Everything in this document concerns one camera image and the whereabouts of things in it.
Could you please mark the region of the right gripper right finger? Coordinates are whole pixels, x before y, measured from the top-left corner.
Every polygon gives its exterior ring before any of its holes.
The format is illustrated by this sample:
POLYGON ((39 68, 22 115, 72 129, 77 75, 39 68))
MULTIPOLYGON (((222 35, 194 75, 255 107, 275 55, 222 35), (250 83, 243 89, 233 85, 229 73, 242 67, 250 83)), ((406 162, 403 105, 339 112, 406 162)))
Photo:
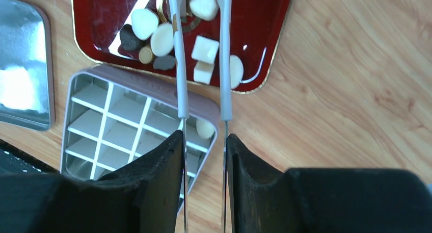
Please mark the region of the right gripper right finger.
POLYGON ((431 191, 390 168, 282 172, 227 138, 233 232, 431 232, 431 191))

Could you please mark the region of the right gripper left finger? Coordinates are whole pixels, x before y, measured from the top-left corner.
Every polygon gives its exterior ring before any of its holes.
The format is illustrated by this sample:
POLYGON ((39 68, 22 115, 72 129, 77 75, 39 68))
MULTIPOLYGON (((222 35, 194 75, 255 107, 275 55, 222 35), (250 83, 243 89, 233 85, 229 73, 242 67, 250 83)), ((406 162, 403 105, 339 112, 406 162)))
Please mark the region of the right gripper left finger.
POLYGON ((1 232, 174 232, 183 133, 98 180, 1 175, 1 232))

